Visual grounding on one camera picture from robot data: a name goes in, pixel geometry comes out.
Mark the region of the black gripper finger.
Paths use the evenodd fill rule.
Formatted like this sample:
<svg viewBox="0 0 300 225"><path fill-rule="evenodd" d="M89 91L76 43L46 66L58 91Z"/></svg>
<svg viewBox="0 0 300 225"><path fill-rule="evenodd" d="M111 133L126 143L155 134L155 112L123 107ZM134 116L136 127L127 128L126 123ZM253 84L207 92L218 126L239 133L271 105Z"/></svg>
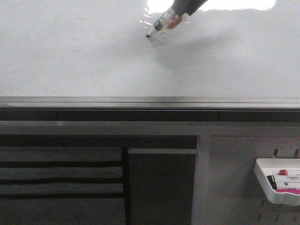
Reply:
<svg viewBox="0 0 300 225"><path fill-rule="evenodd" d="M206 2L207 0L190 0L186 8L187 15L194 14Z"/></svg>
<svg viewBox="0 0 300 225"><path fill-rule="evenodd" d="M186 12L189 2L190 0L174 0L171 8L177 16L182 16Z"/></svg>

